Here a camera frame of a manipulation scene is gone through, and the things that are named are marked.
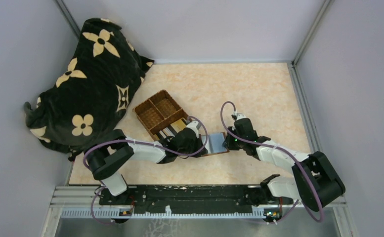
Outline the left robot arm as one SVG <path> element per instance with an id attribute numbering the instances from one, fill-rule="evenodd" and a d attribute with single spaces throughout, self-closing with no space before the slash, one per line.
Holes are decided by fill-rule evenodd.
<path id="1" fill-rule="evenodd" d="M 150 161 L 166 164 L 180 157 L 201 157 L 208 153 L 206 142 L 194 128 L 185 128 L 174 136 L 167 136 L 156 142 L 144 142 L 126 137 L 117 129 L 85 150 L 83 163 L 107 189 L 112 200 L 118 204 L 129 201 L 130 190 L 119 173 L 119 169 L 129 160 Z"/>

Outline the brown leather card holder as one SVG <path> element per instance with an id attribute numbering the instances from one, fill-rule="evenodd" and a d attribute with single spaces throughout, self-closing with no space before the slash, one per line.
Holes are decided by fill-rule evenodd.
<path id="1" fill-rule="evenodd" d="M 228 153 L 229 150 L 223 146 L 223 143 L 226 139 L 225 132 L 213 133 L 206 135 L 201 135 L 202 143 L 206 142 L 205 149 L 207 150 L 205 156 L 212 156 L 218 154 Z"/>

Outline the brown woven divided basket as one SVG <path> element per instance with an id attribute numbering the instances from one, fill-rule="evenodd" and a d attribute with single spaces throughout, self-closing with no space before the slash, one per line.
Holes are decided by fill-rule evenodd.
<path id="1" fill-rule="evenodd" d="M 158 133 L 166 127 L 176 134 L 171 124 L 182 118 L 186 121 L 188 118 L 186 111 L 166 90 L 152 95 L 134 107 L 133 111 L 154 141 L 163 139 Z"/>

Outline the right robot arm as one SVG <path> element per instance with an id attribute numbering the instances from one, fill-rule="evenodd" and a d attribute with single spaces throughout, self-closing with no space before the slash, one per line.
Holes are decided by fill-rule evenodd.
<path id="1" fill-rule="evenodd" d="M 260 196 L 264 202 L 274 203 L 279 197 L 298 199 L 308 209 L 318 212 L 345 193 L 343 181 L 323 152 L 306 154 L 284 148 L 269 137 L 258 136 L 245 115 L 232 118 L 234 124 L 227 129 L 224 146 L 243 150 L 293 175 L 289 178 L 274 174 L 263 180 Z"/>

